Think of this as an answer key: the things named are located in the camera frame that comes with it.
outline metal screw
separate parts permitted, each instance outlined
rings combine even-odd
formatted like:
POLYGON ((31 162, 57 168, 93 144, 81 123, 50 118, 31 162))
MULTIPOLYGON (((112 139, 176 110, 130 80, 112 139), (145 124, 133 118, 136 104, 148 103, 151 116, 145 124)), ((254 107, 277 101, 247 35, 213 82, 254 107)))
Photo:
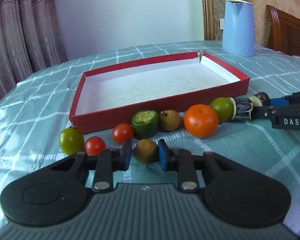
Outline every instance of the metal screw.
POLYGON ((99 182, 95 183, 93 186, 95 189, 105 190, 110 187, 110 184, 106 181, 99 181, 99 182))
POLYGON ((193 181, 186 181, 184 183, 181 184, 181 187, 184 189, 184 190, 191 190, 191 189, 195 189, 198 185, 193 182, 193 181))

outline sliced vegetable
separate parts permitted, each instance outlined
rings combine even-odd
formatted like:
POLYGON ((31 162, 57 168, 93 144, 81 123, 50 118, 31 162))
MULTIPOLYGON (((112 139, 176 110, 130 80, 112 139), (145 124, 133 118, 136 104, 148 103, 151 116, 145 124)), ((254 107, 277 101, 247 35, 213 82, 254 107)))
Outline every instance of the sliced vegetable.
POLYGON ((74 127, 62 130, 59 134, 58 143, 61 150, 67 155, 84 151, 83 134, 74 127))
POLYGON ((180 115, 174 110, 165 110, 159 114, 159 126, 165 131, 173 131, 180 125, 180 115))
POLYGON ((92 136, 86 141, 84 148, 90 156, 99 155, 106 148, 106 144, 100 137, 92 136))
POLYGON ((250 121, 253 103, 249 98, 229 98, 233 105, 231 121, 250 121))
POLYGON ((252 101, 253 106, 269 106, 270 105, 270 98, 267 93, 265 92, 259 92, 251 97, 249 99, 252 101))
POLYGON ((124 144, 126 140, 133 138, 133 128, 128 123, 121 123, 113 128, 111 136, 112 139, 119 144, 124 144))
POLYGON ((153 110, 139 111, 132 118, 132 127, 135 138, 150 138, 158 131, 159 115, 153 110))
POLYGON ((150 139, 140 140, 133 151, 133 156, 144 164, 157 161, 159 158, 158 146, 150 139))

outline wall socket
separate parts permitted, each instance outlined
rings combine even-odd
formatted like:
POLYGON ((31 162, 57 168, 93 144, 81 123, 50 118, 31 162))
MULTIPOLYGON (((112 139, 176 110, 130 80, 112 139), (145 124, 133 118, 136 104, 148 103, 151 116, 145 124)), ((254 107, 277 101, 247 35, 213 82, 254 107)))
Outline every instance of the wall socket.
POLYGON ((220 18, 220 30, 223 30, 223 24, 225 22, 224 18, 220 18))

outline kiwi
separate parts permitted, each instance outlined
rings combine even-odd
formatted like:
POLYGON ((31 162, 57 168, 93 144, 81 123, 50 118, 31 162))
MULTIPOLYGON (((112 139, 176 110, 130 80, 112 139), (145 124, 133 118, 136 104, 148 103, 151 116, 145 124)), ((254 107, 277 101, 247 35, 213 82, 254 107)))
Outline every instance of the kiwi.
POLYGON ((173 131, 180 125, 181 118, 177 111, 165 110, 159 114, 159 126, 165 131, 173 131))
POLYGON ((137 143, 133 156, 143 164, 155 162, 159 159, 158 146, 150 139, 142 139, 137 143))

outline green tomato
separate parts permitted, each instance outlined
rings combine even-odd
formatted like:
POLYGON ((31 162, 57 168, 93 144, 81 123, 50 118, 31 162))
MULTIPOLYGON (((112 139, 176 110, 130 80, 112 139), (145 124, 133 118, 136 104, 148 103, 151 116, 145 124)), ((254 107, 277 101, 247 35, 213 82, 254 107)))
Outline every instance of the green tomato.
POLYGON ((61 150, 67 155, 84 151, 83 134, 74 127, 62 130, 59 134, 58 143, 61 150))
POLYGON ((210 103, 218 115, 219 123, 226 122, 232 115, 233 105, 228 98, 216 98, 210 103))

